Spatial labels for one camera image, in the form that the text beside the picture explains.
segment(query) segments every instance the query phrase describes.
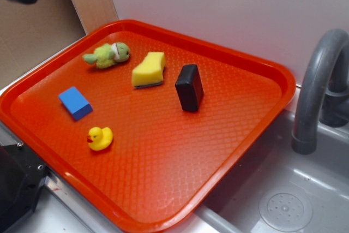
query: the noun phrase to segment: sink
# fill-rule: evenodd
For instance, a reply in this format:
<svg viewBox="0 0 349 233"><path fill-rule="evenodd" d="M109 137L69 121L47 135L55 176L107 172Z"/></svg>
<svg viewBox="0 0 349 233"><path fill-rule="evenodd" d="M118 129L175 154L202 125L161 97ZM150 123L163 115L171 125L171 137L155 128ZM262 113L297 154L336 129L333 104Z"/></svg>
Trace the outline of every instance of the sink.
<svg viewBox="0 0 349 233"><path fill-rule="evenodd" d="M285 110L268 127L207 196L215 216L204 220L224 232L349 232L348 135L320 124L316 151L298 154L293 121Z"/></svg>

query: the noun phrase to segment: blue block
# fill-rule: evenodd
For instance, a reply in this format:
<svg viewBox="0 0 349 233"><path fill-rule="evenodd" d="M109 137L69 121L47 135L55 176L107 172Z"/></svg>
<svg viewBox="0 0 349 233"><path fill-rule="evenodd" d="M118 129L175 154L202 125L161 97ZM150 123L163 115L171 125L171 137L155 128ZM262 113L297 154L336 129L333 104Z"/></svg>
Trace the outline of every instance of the blue block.
<svg viewBox="0 0 349 233"><path fill-rule="evenodd" d="M75 120L85 117L85 115L93 110L87 99L76 89L76 87L71 87L58 97Z"/></svg>

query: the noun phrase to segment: plush turtle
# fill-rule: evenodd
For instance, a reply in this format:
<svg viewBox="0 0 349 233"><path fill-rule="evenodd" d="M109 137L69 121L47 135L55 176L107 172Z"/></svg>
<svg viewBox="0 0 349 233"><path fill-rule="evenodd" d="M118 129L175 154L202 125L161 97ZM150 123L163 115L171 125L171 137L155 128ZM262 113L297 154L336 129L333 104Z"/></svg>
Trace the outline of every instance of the plush turtle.
<svg viewBox="0 0 349 233"><path fill-rule="evenodd" d="M120 62L125 62L130 57L130 49L125 43L104 44L96 48L93 54L85 54L83 60L88 64L96 63L97 68L108 68Z"/></svg>

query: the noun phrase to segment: drain strainer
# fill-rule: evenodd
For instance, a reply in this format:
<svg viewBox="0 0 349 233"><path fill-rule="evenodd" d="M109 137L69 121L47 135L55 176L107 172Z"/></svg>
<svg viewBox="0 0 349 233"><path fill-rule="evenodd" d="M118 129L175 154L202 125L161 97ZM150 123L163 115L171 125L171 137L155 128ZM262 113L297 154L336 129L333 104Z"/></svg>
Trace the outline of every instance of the drain strainer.
<svg viewBox="0 0 349 233"><path fill-rule="evenodd" d="M312 207L305 193L293 188L274 188L260 201L260 214L273 229L293 232L311 220Z"/></svg>

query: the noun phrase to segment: rubber duck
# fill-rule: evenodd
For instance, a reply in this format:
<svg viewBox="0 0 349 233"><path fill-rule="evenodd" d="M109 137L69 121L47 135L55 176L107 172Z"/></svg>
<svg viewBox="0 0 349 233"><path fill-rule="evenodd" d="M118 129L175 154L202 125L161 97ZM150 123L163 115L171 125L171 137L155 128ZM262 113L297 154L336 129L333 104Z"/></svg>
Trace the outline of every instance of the rubber duck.
<svg viewBox="0 0 349 233"><path fill-rule="evenodd" d="M92 150L99 151L107 148L113 140L113 132L110 128L91 128L88 132L87 142Z"/></svg>

